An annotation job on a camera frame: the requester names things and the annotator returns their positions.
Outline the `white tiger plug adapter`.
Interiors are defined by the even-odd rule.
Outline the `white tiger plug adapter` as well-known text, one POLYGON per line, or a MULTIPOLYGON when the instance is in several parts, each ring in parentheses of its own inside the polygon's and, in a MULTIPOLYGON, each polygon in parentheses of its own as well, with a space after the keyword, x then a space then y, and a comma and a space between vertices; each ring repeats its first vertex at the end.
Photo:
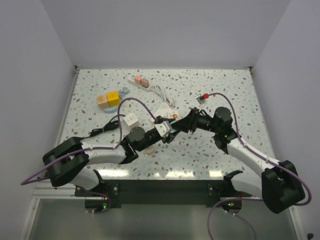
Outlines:
POLYGON ((176 120, 179 120, 180 118, 180 114, 179 114, 179 111, 178 110, 174 110, 174 109, 171 109, 167 112, 167 118, 173 122, 173 121, 176 121, 176 120))

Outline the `white triangular power strip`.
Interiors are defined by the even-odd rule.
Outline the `white triangular power strip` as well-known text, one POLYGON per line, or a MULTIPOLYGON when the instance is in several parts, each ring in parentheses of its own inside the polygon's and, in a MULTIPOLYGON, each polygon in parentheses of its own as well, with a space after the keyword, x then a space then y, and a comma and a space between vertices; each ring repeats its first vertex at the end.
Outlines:
POLYGON ((166 118, 166 120, 169 120, 168 119, 169 110, 172 110, 171 107, 166 102, 163 102, 160 104, 159 108, 155 111, 153 115, 155 117, 162 116, 163 118, 166 118))

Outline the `wooden power strip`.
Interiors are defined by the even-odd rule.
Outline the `wooden power strip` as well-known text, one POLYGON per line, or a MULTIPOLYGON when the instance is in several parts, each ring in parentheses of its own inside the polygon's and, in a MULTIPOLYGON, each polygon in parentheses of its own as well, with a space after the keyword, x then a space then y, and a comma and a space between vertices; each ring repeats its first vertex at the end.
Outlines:
POLYGON ((155 152, 155 148, 154 147, 148 147, 147 149, 145 149, 145 153, 147 155, 152 155, 155 152))

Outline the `white cube socket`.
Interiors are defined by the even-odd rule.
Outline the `white cube socket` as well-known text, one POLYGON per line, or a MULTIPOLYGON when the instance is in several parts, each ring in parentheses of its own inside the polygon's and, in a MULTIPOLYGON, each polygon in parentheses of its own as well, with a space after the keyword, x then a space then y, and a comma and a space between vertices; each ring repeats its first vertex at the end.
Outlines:
POLYGON ((129 113, 123 118, 123 120, 129 129, 140 126, 139 119, 136 117, 134 113, 129 113))

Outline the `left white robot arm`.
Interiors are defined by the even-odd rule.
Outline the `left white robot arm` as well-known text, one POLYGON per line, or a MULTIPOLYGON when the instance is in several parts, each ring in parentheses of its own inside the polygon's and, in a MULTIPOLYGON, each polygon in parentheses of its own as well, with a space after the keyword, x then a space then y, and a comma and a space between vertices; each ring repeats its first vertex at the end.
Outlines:
POLYGON ((88 169, 89 165, 124 165, 136 160, 138 152, 164 141, 173 130, 174 118, 158 116, 153 129, 145 132, 142 127, 134 127, 114 149, 107 145, 90 145, 79 137, 72 137, 47 152, 42 161, 47 176, 54 188, 72 184, 86 189, 92 196, 99 196, 104 190, 102 177, 97 170, 88 169))

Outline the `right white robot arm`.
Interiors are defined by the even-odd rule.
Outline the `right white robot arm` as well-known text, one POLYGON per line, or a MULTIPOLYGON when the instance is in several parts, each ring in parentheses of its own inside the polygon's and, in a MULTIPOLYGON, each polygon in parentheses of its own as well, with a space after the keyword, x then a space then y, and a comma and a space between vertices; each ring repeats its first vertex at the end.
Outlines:
POLYGON ((295 165, 286 160, 279 161, 258 151, 240 138, 232 127, 231 111, 218 107, 213 116, 202 114, 197 108, 171 123, 174 130, 188 133, 197 129, 214 133, 216 147, 230 155, 258 175, 260 183, 230 179, 223 183, 223 192, 230 197, 245 192, 263 200, 273 213, 278 214, 306 197, 302 183, 296 178, 295 165))

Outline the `brown-pink plug adapter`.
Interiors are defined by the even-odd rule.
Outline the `brown-pink plug adapter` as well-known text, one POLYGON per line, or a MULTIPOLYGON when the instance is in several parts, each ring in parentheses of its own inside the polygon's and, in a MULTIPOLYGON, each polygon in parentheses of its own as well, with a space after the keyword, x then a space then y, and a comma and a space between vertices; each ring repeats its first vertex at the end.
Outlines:
POLYGON ((140 83, 141 83, 141 86, 143 86, 144 88, 148 88, 150 86, 150 82, 146 78, 142 78, 140 83))

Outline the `pink plug adapter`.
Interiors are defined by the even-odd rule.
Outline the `pink plug adapter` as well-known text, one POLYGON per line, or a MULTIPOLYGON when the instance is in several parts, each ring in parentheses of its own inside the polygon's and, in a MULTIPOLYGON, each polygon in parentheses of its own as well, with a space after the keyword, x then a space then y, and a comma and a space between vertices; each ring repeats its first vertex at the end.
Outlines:
POLYGON ((134 77, 134 82, 137 84, 137 85, 141 85, 141 81, 142 81, 142 77, 139 76, 139 75, 136 75, 134 77))

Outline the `light blue round base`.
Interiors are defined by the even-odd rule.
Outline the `light blue round base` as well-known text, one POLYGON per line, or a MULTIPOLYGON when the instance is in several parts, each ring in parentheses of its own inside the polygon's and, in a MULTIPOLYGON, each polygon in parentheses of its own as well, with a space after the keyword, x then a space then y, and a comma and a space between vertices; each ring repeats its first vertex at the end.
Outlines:
POLYGON ((113 114, 113 113, 115 113, 115 112, 118 111, 118 106, 113 106, 113 107, 104 108, 103 111, 104 111, 106 114, 113 114))

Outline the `yellow cube socket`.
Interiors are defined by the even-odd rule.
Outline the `yellow cube socket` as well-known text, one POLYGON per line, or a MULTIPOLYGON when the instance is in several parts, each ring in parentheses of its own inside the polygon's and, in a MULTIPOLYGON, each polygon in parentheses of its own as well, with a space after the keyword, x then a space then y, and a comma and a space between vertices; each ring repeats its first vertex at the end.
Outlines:
POLYGON ((118 94, 118 92, 115 90, 115 91, 109 91, 107 94, 106 94, 106 98, 107 98, 107 101, 108 101, 108 104, 110 107, 115 107, 115 106, 118 106, 121 102, 121 99, 120 99, 120 96, 118 94))

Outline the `beige cube socket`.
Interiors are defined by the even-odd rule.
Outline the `beige cube socket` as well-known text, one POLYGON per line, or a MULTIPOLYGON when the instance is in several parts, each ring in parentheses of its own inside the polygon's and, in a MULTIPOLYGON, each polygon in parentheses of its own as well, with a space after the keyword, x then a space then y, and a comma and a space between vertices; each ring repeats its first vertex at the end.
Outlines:
POLYGON ((106 94, 98 95, 96 97, 96 103, 97 103, 98 107, 102 110, 110 107, 106 94))

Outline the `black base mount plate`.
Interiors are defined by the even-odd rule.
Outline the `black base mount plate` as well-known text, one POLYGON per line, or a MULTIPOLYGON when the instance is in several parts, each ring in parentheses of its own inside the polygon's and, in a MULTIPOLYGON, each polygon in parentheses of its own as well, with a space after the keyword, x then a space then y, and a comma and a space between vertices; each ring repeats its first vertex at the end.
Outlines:
POLYGON ((104 180, 94 190, 106 194, 111 208, 123 205, 205 205, 212 207, 221 198, 249 197, 232 186, 231 179, 241 173, 233 171, 218 180, 104 180))

